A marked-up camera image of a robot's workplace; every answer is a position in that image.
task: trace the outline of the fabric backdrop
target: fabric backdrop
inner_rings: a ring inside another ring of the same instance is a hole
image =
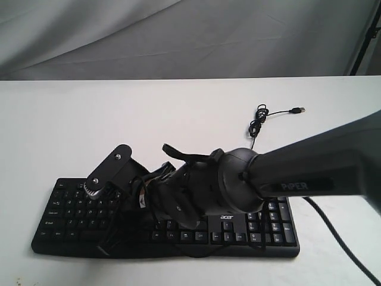
[[[343,75],[379,3],[17,1],[35,6],[0,24],[3,79]],[[18,25],[9,29],[10,21]]]

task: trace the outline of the wire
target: wire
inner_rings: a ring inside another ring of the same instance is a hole
[[[346,255],[349,256],[349,258],[357,265],[357,267],[376,285],[381,286],[381,282],[357,259],[357,257],[352,253],[352,251],[346,246],[343,239],[340,237],[336,229],[333,227],[331,222],[329,221],[326,214],[322,211],[321,208],[310,198],[310,197],[303,197],[321,216],[324,223],[327,225],[328,229],[332,233],[333,237],[336,239],[338,244],[341,246],[341,248],[344,250]]]
[[[257,111],[255,112],[254,120],[250,122],[249,128],[248,128],[249,135],[252,138],[251,149],[253,149],[254,147],[255,139],[260,133],[262,124],[266,121],[267,116],[271,116],[271,115],[279,114],[279,113],[298,114],[304,111],[305,111],[304,107],[294,107],[293,109],[290,109],[290,110],[277,111],[277,112],[269,114],[270,111],[267,109],[265,104],[258,105]]]

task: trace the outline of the robotic arm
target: robotic arm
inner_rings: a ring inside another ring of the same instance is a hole
[[[184,165],[167,162],[150,173],[129,146],[118,146],[87,178],[87,194],[97,199],[117,189],[122,211],[151,209],[190,229],[201,216],[259,212],[278,196],[364,195],[381,210],[381,110],[265,154],[183,154],[166,144],[163,151]]]

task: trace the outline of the black keyboard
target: black keyboard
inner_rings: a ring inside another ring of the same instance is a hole
[[[130,259],[184,256],[186,253],[202,256],[216,248],[220,249],[212,256],[295,257],[299,253],[288,199],[279,197],[269,203],[266,213],[209,216],[196,230],[183,229],[173,220],[161,221],[160,226],[151,225],[150,229],[134,229],[130,235],[124,233],[107,255],[97,245],[113,227],[110,222],[116,214],[118,194],[112,192],[99,200],[90,200],[83,190],[84,181],[57,180],[32,241],[35,253]],[[123,223],[133,223],[142,214],[146,212],[127,213]],[[262,223],[261,216],[266,216],[266,223]],[[263,244],[266,245],[264,251],[252,247]]]

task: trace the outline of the white table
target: white table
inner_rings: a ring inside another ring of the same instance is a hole
[[[248,147],[246,128],[261,103],[270,111],[307,111],[269,118],[255,143],[259,153],[379,110],[381,77],[0,82],[0,285],[372,285],[301,198],[291,199],[301,245],[293,260],[96,260],[32,252],[57,178],[86,177],[121,143],[150,170],[168,160],[165,142],[205,154]],[[316,201],[380,279],[381,218],[359,197]]]

